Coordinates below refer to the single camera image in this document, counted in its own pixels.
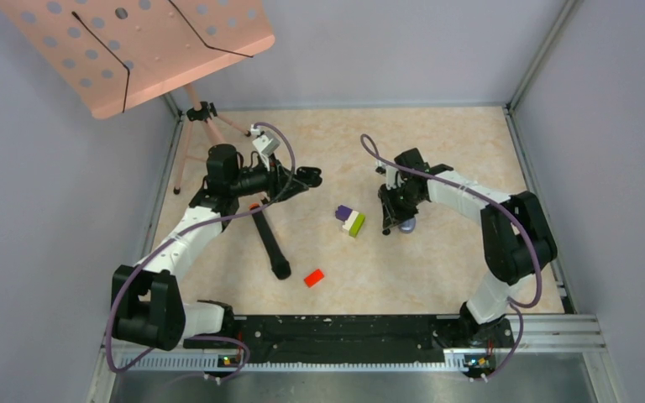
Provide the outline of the silver blue earbud case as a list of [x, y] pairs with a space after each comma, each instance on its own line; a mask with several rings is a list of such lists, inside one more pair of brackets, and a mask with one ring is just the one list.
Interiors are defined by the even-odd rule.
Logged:
[[398, 225], [398, 229], [401, 233], [412, 233], [416, 227], [416, 219], [410, 218]]

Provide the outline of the purple white green block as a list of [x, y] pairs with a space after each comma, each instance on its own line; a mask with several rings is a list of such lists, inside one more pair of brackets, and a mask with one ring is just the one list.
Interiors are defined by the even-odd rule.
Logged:
[[358, 236], [366, 219], [366, 216], [362, 212], [345, 205], [338, 205], [334, 216], [341, 222], [341, 229], [352, 238]]

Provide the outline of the black earbud case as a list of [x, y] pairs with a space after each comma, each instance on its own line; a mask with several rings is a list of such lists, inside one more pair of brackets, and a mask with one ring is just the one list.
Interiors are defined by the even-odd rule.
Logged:
[[323, 182], [322, 170], [317, 167], [301, 166], [296, 170], [296, 179], [305, 186], [319, 187]]

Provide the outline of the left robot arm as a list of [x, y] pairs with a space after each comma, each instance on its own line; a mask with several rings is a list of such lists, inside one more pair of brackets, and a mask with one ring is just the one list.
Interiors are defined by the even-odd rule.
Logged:
[[184, 303], [180, 281], [207, 245], [240, 216], [239, 198], [265, 193], [282, 202], [321, 183], [317, 167], [289, 170], [275, 156], [260, 156], [256, 165], [243, 166], [233, 145], [211, 147], [202, 187], [179, 224], [135, 266], [115, 270], [109, 337], [166, 351], [198, 335], [216, 347], [229, 345], [236, 326], [225, 317], [224, 305]]

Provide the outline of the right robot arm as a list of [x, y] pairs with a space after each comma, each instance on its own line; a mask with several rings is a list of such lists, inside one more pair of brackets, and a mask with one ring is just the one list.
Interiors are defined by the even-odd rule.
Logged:
[[480, 346], [489, 339], [492, 323], [508, 307], [521, 306], [515, 295], [527, 282], [536, 284], [527, 306], [539, 302], [542, 270], [556, 259], [558, 249], [534, 193], [512, 195], [482, 186], [448, 165], [429, 165], [418, 149], [392, 161], [380, 159], [375, 170], [385, 177], [378, 190], [384, 235], [394, 228], [410, 233], [424, 202], [444, 205], [480, 226], [489, 272], [460, 309], [459, 336], [465, 343]]

